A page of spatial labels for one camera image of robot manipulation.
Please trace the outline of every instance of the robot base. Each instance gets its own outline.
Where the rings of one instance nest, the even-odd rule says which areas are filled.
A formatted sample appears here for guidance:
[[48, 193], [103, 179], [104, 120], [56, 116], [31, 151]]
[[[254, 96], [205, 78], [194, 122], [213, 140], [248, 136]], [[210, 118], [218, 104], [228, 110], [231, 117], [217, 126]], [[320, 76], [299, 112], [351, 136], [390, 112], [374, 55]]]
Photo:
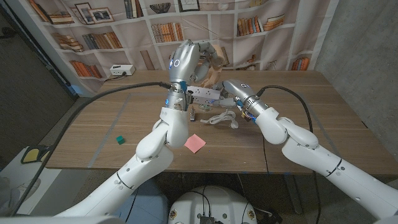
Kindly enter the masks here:
[[[257, 224], [254, 209], [244, 197], [233, 190], [215, 185], [206, 186], [204, 192], [204, 195], [210, 203], [211, 215], [209, 215], [208, 202], [206, 198], [202, 198], [201, 195], [203, 193], [203, 188], [204, 187], [198, 187], [192, 189], [174, 202], [169, 213], [169, 224], [201, 224], [217, 223], [218, 221], [224, 224]], [[205, 217], [202, 217], [203, 200], [205, 204]]]

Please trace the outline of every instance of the white power strip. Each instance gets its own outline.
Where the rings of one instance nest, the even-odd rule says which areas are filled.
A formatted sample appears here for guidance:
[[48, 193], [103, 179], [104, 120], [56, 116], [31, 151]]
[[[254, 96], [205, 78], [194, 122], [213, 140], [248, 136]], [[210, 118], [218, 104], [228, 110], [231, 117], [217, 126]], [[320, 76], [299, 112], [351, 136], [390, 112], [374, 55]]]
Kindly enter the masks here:
[[212, 90], [197, 86], [188, 86], [188, 90], [193, 92], [192, 97], [194, 103], [211, 106], [215, 100], [220, 99], [219, 90]]
[[126, 75], [132, 75], [136, 68], [133, 65], [112, 65], [110, 68], [112, 75], [123, 75], [123, 72], [126, 72]]

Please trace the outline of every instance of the sticky note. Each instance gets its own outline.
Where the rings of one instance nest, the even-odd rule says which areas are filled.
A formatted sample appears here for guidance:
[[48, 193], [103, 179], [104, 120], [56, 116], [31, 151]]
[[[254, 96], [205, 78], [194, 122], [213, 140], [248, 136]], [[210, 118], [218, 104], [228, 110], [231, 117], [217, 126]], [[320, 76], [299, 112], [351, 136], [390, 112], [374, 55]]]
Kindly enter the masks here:
[[189, 137], [187, 142], [184, 144], [184, 146], [186, 146], [187, 148], [189, 148], [189, 150], [191, 150], [193, 153], [196, 153], [197, 151], [199, 151], [199, 149], [201, 149], [204, 145], [206, 144], [206, 142], [204, 140], [202, 140], [201, 138], [199, 138], [199, 136], [197, 136], [196, 134], [194, 134], [193, 136]]

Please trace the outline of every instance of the electrical outlet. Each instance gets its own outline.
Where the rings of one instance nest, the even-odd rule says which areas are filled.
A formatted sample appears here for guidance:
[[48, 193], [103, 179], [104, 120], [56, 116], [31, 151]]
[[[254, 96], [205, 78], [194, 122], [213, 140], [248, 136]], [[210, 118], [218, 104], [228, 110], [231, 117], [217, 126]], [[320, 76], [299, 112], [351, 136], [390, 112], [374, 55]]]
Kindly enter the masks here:
[[133, 65], [112, 65], [110, 68], [112, 75], [122, 75], [123, 72], [126, 72], [126, 75], [132, 75], [136, 68]]

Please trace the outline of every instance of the bookshelf backdrop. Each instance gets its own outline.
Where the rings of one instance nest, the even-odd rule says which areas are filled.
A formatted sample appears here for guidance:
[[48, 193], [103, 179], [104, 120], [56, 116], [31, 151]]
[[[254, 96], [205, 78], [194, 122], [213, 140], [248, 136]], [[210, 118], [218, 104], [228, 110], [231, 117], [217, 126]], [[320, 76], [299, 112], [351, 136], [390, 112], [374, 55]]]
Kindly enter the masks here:
[[338, 0], [19, 0], [92, 92], [114, 64], [166, 70], [183, 40], [223, 47], [225, 70], [313, 70]]

